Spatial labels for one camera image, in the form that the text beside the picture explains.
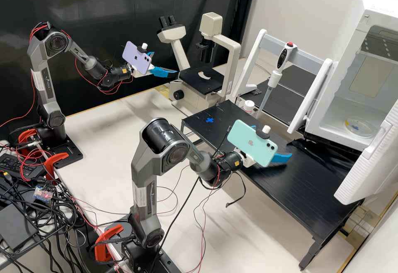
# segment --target red clamp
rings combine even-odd
[[[109,240],[110,238],[117,235],[121,231],[123,231],[123,227],[121,224],[118,224],[118,225],[114,226],[113,228],[110,228],[109,230],[104,232],[101,236],[99,236],[98,239],[95,241],[95,243]],[[109,261],[112,258],[111,254],[107,250],[107,246],[105,244],[95,246],[94,254],[95,254],[95,259],[97,261]]]
[[[36,129],[29,129],[29,130],[23,131],[18,136],[18,143],[22,143],[22,142],[28,141],[28,138],[30,136],[33,136],[33,135],[36,135],[36,134],[37,134]],[[28,149],[22,149],[21,153],[22,153],[22,155],[27,156],[29,154],[29,150]],[[31,156],[32,157],[39,157],[39,156],[41,156],[41,153],[38,153],[36,156],[35,155],[36,155],[36,153],[33,153]]]
[[[54,179],[54,163],[56,163],[62,159],[68,158],[68,157],[69,157],[68,153],[59,153],[54,156],[51,156],[44,162],[44,167],[47,170],[47,174],[46,174],[47,180]]]

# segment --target white table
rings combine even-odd
[[[185,116],[153,89],[69,116],[66,131],[84,158],[56,172],[72,195],[103,210],[128,213],[133,204],[130,164],[138,145],[139,130],[155,117],[164,117],[179,127]],[[173,188],[181,168],[187,164],[186,160],[159,177],[158,185]],[[196,177],[190,168],[183,171],[175,190],[179,207]],[[237,185],[238,197],[242,192],[240,179],[233,176],[229,183]],[[208,190],[197,185],[163,247],[182,272],[193,269],[199,262],[201,233],[192,211],[208,194]],[[167,195],[167,190],[158,189],[159,198]],[[272,272],[299,272],[298,261],[267,235],[239,204],[225,208],[234,198],[220,190],[206,205],[207,247],[201,272],[264,272],[267,268]],[[170,210],[174,204],[175,198],[171,196],[158,203],[158,212]],[[81,206],[92,210],[84,203]],[[95,212],[98,224],[121,217]],[[197,214],[203,222],[202,212]],[[86,212],[85,215],[96,223],[94,214]],[[175,212],[159,216],[164,230],[174,216]],[[112,253],[116,259],[121,258],[116,251]]]

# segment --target petri dish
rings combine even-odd
[[[374,137],[377,132],[374,125],[360,117],[348,117],[344,121],[344,125],[348,131],[363,138]]]

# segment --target small bottle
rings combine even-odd
[[[246,100],[245,103],[242,106],[242,109],[248,113],[252,114],[254,110],[254,102],[252,100]]]

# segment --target black backdrop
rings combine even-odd
[[[177,69],[171,46],[162,44],[156,32],[158,17],[175,15],[185,25],[182,44],[192,66],[197,66],[195,43],[200,40],[199,22],[204,12],[223,16],[223,34],[241,41],[251,0],[0,0],[3,21],[0,25],[0,124],[23,115],[32,103],[30,60],[26,54],[28,35],[39,21],[49,20],[63,28],[83,50],[101,60],[121,62],[126,41],[148,43],[155,51],[153,64]],[[226,60],[223,48],[216,48],[214,63]],[[70,115],[117,98],[168,82],[152,75],[120,87],[117,94],[106,96],[78,76],[71,54],[61,54],[49,61],[58,103]],[[37,122],[36,109],[21,120],[0,128],[0,139],[16,127]]]

